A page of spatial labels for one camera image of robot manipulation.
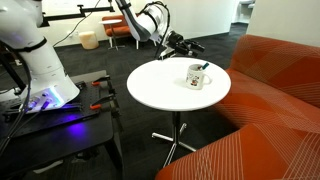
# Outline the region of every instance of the pen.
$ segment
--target pen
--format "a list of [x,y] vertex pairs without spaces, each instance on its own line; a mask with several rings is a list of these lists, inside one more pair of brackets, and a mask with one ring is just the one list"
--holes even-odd
[[207,62],[207,63],[204,64],[203,66],[200,66],[200,67],[199,67],[199,71],[205,70],[208,66],[209,66],[209,63]]

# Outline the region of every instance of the table leg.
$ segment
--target table leg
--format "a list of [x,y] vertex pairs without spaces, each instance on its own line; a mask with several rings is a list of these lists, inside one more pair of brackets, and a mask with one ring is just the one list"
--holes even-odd
[[117,169],[117,179],[122,180],[123,177],[123,159],[121,153],[119,134],[115,133],[111,141],[105,143],[104,147],[109,153],[110,159]]
[[180,130],[179,130],[179,126],[180,126],[180,112],[173,112],[172,113],[172,138],[158,134],[158,133],[152,133],[153,138],[157,137],[160,139],[164,139],[164,140],[173,142],[172,147],[169,152],[169,155],[167,156],[167,159],[166,159],[163,167],[170,164],[172,156],[173,156],[173,154],[176,150],[176,147],[178,145],[180,145],[181,147],[184,147],[186,149],[189,149],[192,152],[196,151],[195,148],[193,148],[193,147],[191,147],[191,146],[189,146],[179,140],[179,137],[182,134],[182,132],[185,130],[185,128],[187,127],[187,124],[184,123],[182,125],[182,127],[180,128]]
[[112,32],[112,39],[113,39],[113,41],[114,41],[114,44],[115,44],[115,46],[113,46],[113,47],[110,47],[109,49],[113,49],[113,48],[116,48],[117,49],[117,51],[118,51],[118,47],[120,48],[120,47],[125,47],[125,46],[118,46],[117,45],[117,37],[116,37],[116,35],[115,35],[115,33],[114,33],[114,30],[113,30],[113,27],[112,27],[112,25],[110,24],[110,29],[111,29],[111,32]]

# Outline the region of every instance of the orange chair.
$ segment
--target orange chair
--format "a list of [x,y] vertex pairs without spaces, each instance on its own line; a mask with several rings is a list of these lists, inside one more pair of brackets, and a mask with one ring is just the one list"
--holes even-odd
[[[121,19],[122,20],[120,23],[112,24],[112,28],[113,28],[113,31],[114,31],[114,34],[116,37],[132,36],[132,34],[130,32],[130,28],[127,24],[127,21],[123,15],[102,17],[102,21],[111,20],[111,19]],[[104,24],[103,27],[105,29],[106,35],[109,37],[110,46],[112,47],[112,30],[110,29],[109,25]],[[138,40],[136,41],[136,48],[139,49],[139,41]]]
[[320,179],[320,47],[244,35],[212,106],[238,131],[163,168],[156,180]]
[[156,180],[319,179],[320,134],[250,124],[162,169]]

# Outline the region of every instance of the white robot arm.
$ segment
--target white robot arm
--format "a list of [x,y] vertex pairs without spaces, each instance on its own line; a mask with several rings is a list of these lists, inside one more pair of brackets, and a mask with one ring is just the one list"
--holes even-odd
[[[52,45],[38,31],[42,23],[41,0],[1,0],[0,40],[19,53],[31,75],[29,111],[57,109],[74,99],[79,89],[69,78]],[[24,101],[27,88],[20,94]]]
[[171,29],[170,13],[162,2],[147,4],[139,16],[134,13],[130,0],[116,0],[116,2],[135,39],[139,41],[151,39],[167,47],[160,54],[159,59],[174,56],[176,52],[196,57],[198,54],[192,49],[204,51],[204,47],[197,42],[184,40],[182,35]]
[[[138,17],[129,0],[116,2],[135,39],[152,39],[167,47],[160,59],[176,52],[196,56],[192,48],[204,51],[202,46],[184,40],[169,27],[169,11],[161,2],[147,4]],[[46,110],[61,108],[79,94],[52,45],[38,31],[42,21],[42,0],[0,0],[0,41],[17,52],[30,70],[30,98],[27,96],[30,88],[20,94],[22,101],[29,99],[28,113],[38,112],[48,103]]]

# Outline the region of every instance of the mug handle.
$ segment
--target mug handle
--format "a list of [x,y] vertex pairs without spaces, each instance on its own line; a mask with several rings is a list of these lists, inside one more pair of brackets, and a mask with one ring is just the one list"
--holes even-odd
[[210,76],[208,75],[208,74],[206,74],[206,73],[203,73],[203,76],[205,77],[207,77],[208,79],[209,79],[209,82],[204,82],[204,79],[203,79],[203,85],[208,85],[208,84],[211,84],[212,83],[212,79],[210,78]]

